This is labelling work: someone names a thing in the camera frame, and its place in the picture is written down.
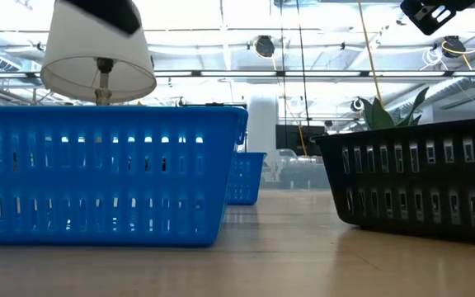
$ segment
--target ceiling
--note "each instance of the ceiling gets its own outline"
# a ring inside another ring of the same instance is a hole
[[[141,13],[156,71],[370,69],[356,1],[321,3],[319,0],[300,0],[298,10],[295,0],[288,0],[283,11],[272,0],[134,2]],[[404,17],[398,8],[399,1],[363,3],[377,70],[430,71],[440,70],[443,65],[449,69],[463,69],[463,59],[440,59],[437,55],[439,45],[447,35],[459,36],[467,51],[475,50],[475,8],[459,13],[432,36],[425,36]],[[41,65],[42,50],[48,46],[53,6],[53,0],[0,0],[0,54],[20,64],[21,71],[34,71]],[[255,52],[253,42],[259,35],[272,37],[274,61],[263,59]],[[428,57],[437,59],[437,63],[432,65],[427,61],[427,55],[434,46],[437,49]],[[475,60],[475,52],[468,58]],[[141,102],[155,106],[173,105],[180,97],[197,103],[242,101],[260,92],[276,98],[285,94],[290,100],[307,96],[308,102],[312,102],[310,114],[346,116],[350,113],[350,101],[376,95],[375,85],[370,79],[359,82],[345,82],[341,78],[326,82],[314,80],[305,87],[303,79],[285,84],[280,79],[259,81],[245,78],[159,78],[158,82],[157,90]],[[385,102],[391,102],[421,84],[415,78],[400,82],[383,81],[380,90]],[[0,88],[26,101],[31,101],[35,93],[36,100],[43,98],[41,104],[81,104],[71,98],[50,94],[41,85],[23,81],[0,79]],[[462,100],[464,96],[456,95],[453,100]],[[473,104],[460,108],[475,109],[475,102],[470,103]]]

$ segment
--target wooden table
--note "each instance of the wooden table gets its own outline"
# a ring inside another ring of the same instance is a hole
[[[361,231],[328,191],[224,221],[209,249],[0,247],[0,296],[475,296],[475,246]]]

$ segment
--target basket slot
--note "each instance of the basket slot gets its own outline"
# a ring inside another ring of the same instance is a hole
[[[384,202],[386,204],[386,215],[391,219],[393,218],[393,198],[392,192],[389,189],[384,191]]]
[[[86,155],[87,155],[87,142],[86,137],[83,134],[78,136],[78,143],[77,143],[77,162],[78,167],[85,168],[87,165],[86,162]]]
[[[366,197],[364,190],[359,190],[359,206],[362,215],[366,215]]]
[[[474,163],[474,142],[472,138],[463,139],[463,153],[466,163]]]
[[[373,217],[378,218],[379,217],[379,194],[377,192],[377,189],[371,190],[371,206],[372,206]]]
[[[420,189],[415,189],[413,197],[416,203],[416,217],[417,220],[423,222],[425,220],[425,211],[422,199],[422,191]]]
[[[435,145],[434,140],[426,141],[426,161],[429,164],[435,164]]]
[[[347,211],[350,212],[350,214],[355,213],[355,208],[353,207],[353,191],[351,189],[347,190]]]
[[[194,232],[202,234],[206,232],[205,197],[202,193],[197,193],[194,213]]]
[[[366,148],[366,153],[368,154],[368,171],[370,173],[375,173],[375,157],[373,145],[368,145],[368,147]]]
[[[388,147],[386,144],[380,146],[380,166],[383,173],[389,172]]]
[[[47,168],[53,167],[53,138],[52,134],[45,134],[45,166]]]
[[[357,173],[362,173],[362,155],[360,153],[360,147],[355,146],[353,150],[355,152],[355,170]]]
[[[102,167],[102,159],[104,158],[104,144],[102,143],[102,134],[100,131],[95,132],[94,140],[95,167],[100,168]]]
[[[446,139],[444,141],[444,160],[447,163],[454,162],[454,143],[452,139]]]
[[[397,173],[404,172],[404,160],[402,157],[402,146],[400,144],[395,144],[395,165]]]
[[[410,142],[410,159],[412,165],[412,172],[419,173],[419,150],[417,147],[417,142]]]
[[[459,215],[459,195],[457,191],[449,191],[449,203],[452,224],[461,224],[461,217]]]
[[[468,203],[470,204],[470,223],[475,227],[475,191],[468,193]]]
[[[408,220],[407,194],[404,189],[399,190],[399,206],[401,208],[401,218]]]
[[[29,137],[27,139],[28,143],[28,157],[29,157],[29,167],[34,168],[36,167],[36,137],[33,134],[29,134]]]
[[[432,218],[434,223],[440,224],[441,223],[441,203],[440,203],[440,195],[439,192],[433,190],[430,194],[431,197],[431,205],[432,205]]]
[[[344,163],[344,173],[350,173],[350,152],[347,147],[342,148],[342,161]]]

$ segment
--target white lamp shade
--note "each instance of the white lamp shade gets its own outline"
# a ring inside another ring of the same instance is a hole
[[[97,58],[115,61],[109,75],[109,103],[147,96],[157,86],[142,27],[127,36],[72,4],[56,1],[41,69],[45,87],[95,102],[95,90],[100,86]]]

